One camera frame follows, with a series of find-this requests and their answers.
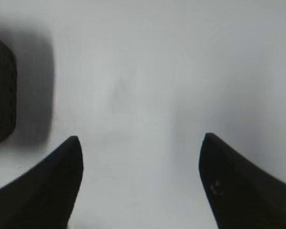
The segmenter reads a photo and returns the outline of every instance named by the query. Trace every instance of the white floor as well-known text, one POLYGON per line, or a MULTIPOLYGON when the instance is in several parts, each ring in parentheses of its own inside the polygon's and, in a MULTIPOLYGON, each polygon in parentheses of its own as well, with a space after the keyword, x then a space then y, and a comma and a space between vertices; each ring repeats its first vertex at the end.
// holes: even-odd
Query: white floor
POLYGON ((286 181, 286 0, 0 0, 0 37, 19 68, 0 187, 78 135, 75 229, 215 229, 205 132, 286 181))

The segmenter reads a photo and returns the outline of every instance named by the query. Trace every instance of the small mark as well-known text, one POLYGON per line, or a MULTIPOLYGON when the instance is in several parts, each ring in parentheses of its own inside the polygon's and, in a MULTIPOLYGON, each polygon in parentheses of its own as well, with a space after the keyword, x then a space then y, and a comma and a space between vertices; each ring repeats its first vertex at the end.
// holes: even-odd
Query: small mark
POLYGON ((212 193, 216 196, 222 196, 225 193, 223 191, 222 182, 218 179, 216 179, 215 182, 211 184, 210 189, 212 193))

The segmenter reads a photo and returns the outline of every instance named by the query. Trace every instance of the textured black object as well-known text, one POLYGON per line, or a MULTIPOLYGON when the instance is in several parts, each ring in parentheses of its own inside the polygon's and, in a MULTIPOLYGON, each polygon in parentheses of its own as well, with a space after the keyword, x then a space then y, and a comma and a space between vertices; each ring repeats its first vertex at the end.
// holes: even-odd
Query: textured black object
POLYGON ((219 229, 286 229, 286 184, 206 134, 199 170, 219 229))
POLYGON ((14 54, 0 41, 0 142, 16 125, 17 68, 14 54))
POLYGON ((27 173, 0 189, 0 229, 66 229, 83 172, 70 137, 27 173))

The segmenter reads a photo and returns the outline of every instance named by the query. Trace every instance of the white backdrop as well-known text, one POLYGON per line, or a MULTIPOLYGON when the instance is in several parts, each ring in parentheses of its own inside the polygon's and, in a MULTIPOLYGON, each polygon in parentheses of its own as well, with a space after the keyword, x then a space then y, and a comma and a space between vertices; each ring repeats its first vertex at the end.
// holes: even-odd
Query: white backdrop
POLYGON ((0 0, 0 37, 19 69, 0 187, 78 135, 75 229, 215 229, 205 132, 286 182, 286 0, 0 0))

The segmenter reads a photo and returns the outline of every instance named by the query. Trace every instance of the white surface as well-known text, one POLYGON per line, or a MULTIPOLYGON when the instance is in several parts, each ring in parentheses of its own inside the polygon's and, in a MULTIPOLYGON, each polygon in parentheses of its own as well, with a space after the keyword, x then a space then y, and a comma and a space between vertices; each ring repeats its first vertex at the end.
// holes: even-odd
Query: white surface
POLYGON ((0 0, 0 34, 21 79, 0 187, 78 135, 75 229, 215 229, 205 132, 286 181, 286 0, 0 0))

